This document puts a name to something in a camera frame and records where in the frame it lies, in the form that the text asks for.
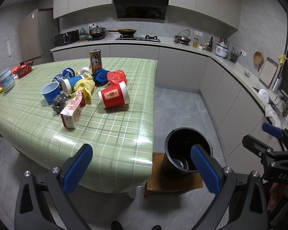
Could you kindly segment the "right human hand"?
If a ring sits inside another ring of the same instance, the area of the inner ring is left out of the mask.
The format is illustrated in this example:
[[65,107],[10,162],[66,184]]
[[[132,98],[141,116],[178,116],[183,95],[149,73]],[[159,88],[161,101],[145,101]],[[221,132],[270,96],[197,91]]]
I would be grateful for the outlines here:
[[270,194],[270,200],[267,206],[268,211],[271,211],[282,197],[288,199],[288,185],[273,183],[270,189]]

